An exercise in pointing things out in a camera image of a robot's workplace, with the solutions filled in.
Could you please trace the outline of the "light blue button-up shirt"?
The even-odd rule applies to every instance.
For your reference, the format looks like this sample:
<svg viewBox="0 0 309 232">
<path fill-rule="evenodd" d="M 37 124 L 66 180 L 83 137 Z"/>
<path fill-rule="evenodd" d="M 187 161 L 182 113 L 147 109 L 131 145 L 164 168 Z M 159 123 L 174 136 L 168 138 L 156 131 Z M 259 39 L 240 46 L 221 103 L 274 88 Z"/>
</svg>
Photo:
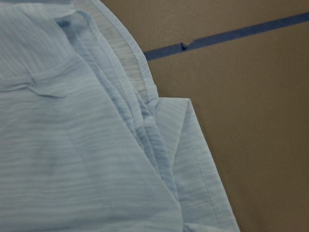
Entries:
<svg viewBox="0 0 309 232">
<path fill-rule="evenodd" d="M 186 98 L 99 0 L 0 3 L 3 232 L 237 232 Z"/>
</svg>

